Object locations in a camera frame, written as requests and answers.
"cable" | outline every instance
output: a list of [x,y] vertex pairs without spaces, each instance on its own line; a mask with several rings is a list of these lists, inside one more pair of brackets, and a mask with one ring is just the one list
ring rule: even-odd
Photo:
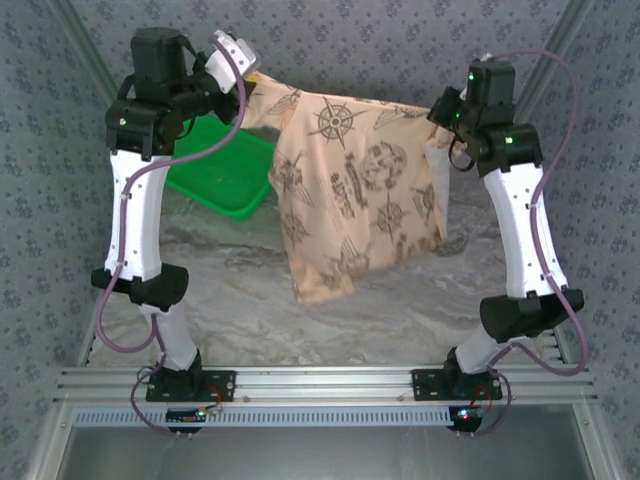
[[236,121],[233,125],[233,128],[227,133],[227,135],[225,135],[225,137],[220,140],[218,143],[216,143],[215,145],[212,145],[211,147],[198,152],[198,153],[194,153],[191,155],[186,155],[184,157],[180,157],[180,158],[174,158],[171,160],[167,160],[164,162],[158,162],[158,163],[154,163],[151,165],[148,165],[144,168],[141,168],[140,170],[138,170],[137,172],[135,172],[130,178],[129,180],[127,180],[127,182],[125,183],[125,186],[122,190],[122,194],[121,194],[121,201],[120,201],[120,225],[119,225],[119,235],[118,235],[118,258],[116,260],[116,264],[118,265],[115,269],[114,272],[112,272],[112,277],[111,277],[111,281],[109,282],[109,285],[107,285],[107,288],[104,291],[104,295],[102,296],[102,299],[100,300],[100,303],[98,304],[98,308],[96,311],[96,316],[95,316],[95,328],[96,328],[96,334],[98,335],[98,337],[100,338],[100,340],[102,340],[102,342],[109,347],[112,350],[115,350],[116,352],[119,353],[135,353],[135,352],[139,352],[141,350],[144,350],[145,348],[147,348],[152,342],[153,339],[156,337],[153,333],[153,330],[151,331],[151,334],[149,335],[149,337],[142,342],[140,345],[136,345],[133,347],[123,347],[121,345],[118,345],[116,343],[114,343],[113,341],[111,341],[111,339],[109,339],[109,337],[107,337],[105,331],[104,331],[104,327],[102,324],[102,317],[104,314],[104,310],[106,308],[107,302],[109,300],[109,297],[111,296],[111,293],[113,293],[113,289],[115,288],[115,285],[118,281],[118,279],[120,278],[120,274],[122,273],[122,268],[124,265],[124,255],[125,255],[125,244],[126,244],[126,231],[127,231],[127,202],[129,200],[129,195],[131,193],[131,189],[134,185],[134,183],[136,182],[136,180],[138,180],[142,175],[152,171],[152,170],[156,170],[159,168],[166,168],[166,167],[171,167],[173,165],[179,165],[182,163],[187,163],[187,162],[191,162],[194,160],[199,160],[201,158],[204,158],[208,155],[211,155],[212,153],[217,152],[218,150],[220,150],[221,148],[225,147],[234,137],[235,135],[238,133],[238,131],[240,130],[240,127],[242,126],[242,122],[244,121],[244,116],[245,116],[245,112],[246,112],[246,108],[247,108],[247,99],[246,99],[246,89],[245,89],[245,85],[244,85],[244,81],[242,79],[242,75],[240,74],[240,71],[238,70],[238,67],[236,66],[236,64],[233,61],[233,58],[231,57],[231,55],[229,54],[229,52],[227,52],[227,50],[222,46],[222,44],[216,39],[213,38],[212,39],[214,46],[220,51],[220,53],[222,54],[222,56],[225,58],[225,60],[229,63],[229,66],[231,67],[231,70],[233,71],[233,75],[236,79],[236,84],[238,86],[238,95],[240,97],[239,99],[239,109],[238,109],[238,116],[236,117]]
[[138,408],[138,405],[136,403],[136,392],[138,391],[138,387],[140,385],[144,384],[144,380],[145,379],[150,378],[152,375],[155,375],[156,373],[158,373],[162,369],[162,367],[164,366],[165,359],[167,358],[167,352],[165,350],[164,341],[162,340],[162,336],[160,335],[160,330],[158,329],[158,320],[157,320],[155,314],[151,314],[151,334],[154,336],[154,338],[156,338],[158,340],[158,345],[160,346],[160,351],[162,352],[162,357],[160,358],[160,361],[158,362],[158,365],[156,365],[156,368],[152,369],[149,372],[146,372],[142,376],[138,376],[138,380],[136,381],[136,383],[133,385],[133,388],[131,389],[131,395],[129,397],[129,400],[131,401],[131,406],[133,407],[134,412],[136,412],[136,415],[138,416],[138,418],[140,420],[142,420],[147,427],[149,427],[154,432],[160,433],[162,435],[166,435],[166,436],[169,436],[169,437],[175,437],[176,434],[171,432],[171,430],[159,427],[159,426],[155,425],[153,422],[151,422],[144,415],[144,413],[142,413],[142,410],[140,410],[140,408]]
[[[548,58],[554,60],[556,63],[558,63],[562,67],[562,69],[566,72],[567,76],[569,77],[569,82],[571,83],[571,89],[572,89],[572,92],[573,92],[573,107],[572,107],[572,110],[571,110],[571,116],[569,118],[569,124],[567,126],[567,132],[565,134],[564,140],[562,141],[562,143],[560,144],[560,147],[558,148],[558,151],[556,152],[555,156],[553,157],[553,160],[551,161],[551,164],[546,169],[546,171],[542,175],[542,179],[540,180],[540,182],[538,183],[538,185],[536,186],[536,188],[533,191],[533,195],[531,197],[530,208],[529,208],[529,222],[531,224],[533,245],[535,247],[536,255],[538,257],[538,261],[540,262],[540,266],[542,267],[542,273],[545,276],[545,278],[547,279],[547,282],[549,282],[549,285],[551,286],[551,289],[557,295],[558,299],[560,300],[560,303],[562,304],[562,306],[566,310],[567,314],[569,315],[569,318],[571,319],[571,322],[573,323],[573,325],[574,325],[574,327],[576,329],[576,332],[578,334],[578,338],[580,339],[580,346],[581,346],[582,353],[581,353],[581,356],[580,356],[580,361],[579,361],[578,365],[576,365],[576,367],[574,367],[572,369],[568,369],[568,370],[563,370],[563,369],[559,369],[559,368],[554,368],[551,365],[549,365],[547,362],[545,362],[544,360],[538,358],[538,356],[533,351],[531,351],[526,345],[524,345],[524,344],[522,344],[520,342],[513,342],[512,345],[514,347],[517,347],[520,350],[522,350],[529,358],[531,358],[535,363],[537,363],[539,366],[541,366],[545,370],[547,370],[547,371],[549,371],[549,372],[551,372],[551,373],[553,373],[555,375],[562,376],[562,377],[571,377],[571,376],[574,376],[574,375],[577,375],[577,374],[583,372],[585,370],[586,366],[587,366],[587,362],[589,360],[589,345],[588,345],[587,334],[586,334],[586,332],[584,330],[584,327],[582,326],[582,324],[580,322],[580,319],[578,318],[578,315],[573,310],[573,307],[571,307],[571,304],[569,303],[569,301],[565,297],[564,293],[562,292],[562,289],[558,286],[558,284],[556,283],[555,279],[551,275],[551,271],[549,269],[549,264],[547,263],[547,260],[544,258],[544,252],[542,250],[542,244],[540,242],[540,235],[538,233],[537,208],[535,208],[535,206],[537,205],[537,202],[538,202],[540,196],[542,195],[542,190],[544,189],[545,185],[548,183],[549,179],[551,178],[551,175],[553,174],[553,171],[554,171],[557,163],[560,161],[560,158],[564,154],[564,151],[565,151],[565,149],[567,147],[567,144],[569,143],[569,139],[571,138],[571,133],[573,132],[573,129],[575,128],[576,121],[577,121],[577,116],[578,116],[578,104],[579,104],[579,101],[578,101],[578,82],[577,82],[575,76],[573,75],[573,73],[571,73],[571,69],[569,68],[569,65],[564,61],[564,59],[562,57],[560,57],[559,55],[556,55],[555,53],[549,52],[547,50],[536,49],[536,48],[514,50],[512,52],[507,52],[507,53],[502,53],[500,55],[495,55],[495,56],[491,57],[491,60],[495,60],[495,59],[503,58],[503,57],[510,57],[510,56],[513,56],[513,55],[521,55],[521,54],[542,55],[542,56],[545,56],[545,57],[548,57]],[[507,352],[499,353],[496,356],[496,359],[499,360],[504,355],[506,355],[506,353]]]

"compass print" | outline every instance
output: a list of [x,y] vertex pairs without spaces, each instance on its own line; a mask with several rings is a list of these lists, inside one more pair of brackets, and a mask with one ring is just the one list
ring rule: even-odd
[[309,135],[320,133],[327,139],[327,143],[331,140],[339,140],[342,148],[345,148],[344,137],[350,130],[353,130],[353,119],[365,111],[352,113],[347,108],[347,102],[338,105],[332,104],[326,97],[322,98],[326,107],[320,113],[314,114],[318,117],[318,129]]
[[300,217],[293,213],[293,209],[282,219],[282,228],[293,248],[296,248],[296,245],[301,244],[306,237],[310,236]]
[[403,212],[400,205],[391,201],[387,192],[387,203],[382,208],[378,208],[378,217],[373,225],[377,225],[381,232],[388,233],[393,242],[393,234],[402,228],[404,217],[407,215],[408,213]]
[[429,223],[436,200],[436,192],[433,189],[433,185],[429,185],[424,190],[416,188],[414,192],[413,204],[416,206],[418,215],[420,215],[426,223]]

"metal vent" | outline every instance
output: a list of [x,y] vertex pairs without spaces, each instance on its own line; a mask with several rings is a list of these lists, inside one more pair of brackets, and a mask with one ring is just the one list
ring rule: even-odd
[[[156,425],[167,425],[165,409],[143,409]],[[448,407],[233,408],[209,416],[202,427],[378,427],[451,425]],[[131,408],[79,409],[76,427],[145,426]]]

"white bracket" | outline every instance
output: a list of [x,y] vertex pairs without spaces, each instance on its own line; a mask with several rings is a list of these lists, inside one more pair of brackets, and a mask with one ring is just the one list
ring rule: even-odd
[[[222,47],[229,52],[242,77],[249,75],[258,68],[260,59],[246,40],[234,40],[221,30],[217,30],[214,35]],[[222,93],[229,93],[235,86],[236,77],[220,51],[213,52],[205,65],[205,69],[209,75],[216,79]]]

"black mounting bracket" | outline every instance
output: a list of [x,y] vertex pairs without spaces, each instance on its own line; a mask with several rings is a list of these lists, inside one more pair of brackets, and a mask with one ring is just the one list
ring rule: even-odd
[[188,370],[162,368],[147,384],[147,402],[232,402],[237,373],[233,370],[203,370],[200,352]]
[[413,398],[416,402],[501,400],[500,381],[488,372],[462,373],[455,349],[447,356],[443,368],[411,371]]

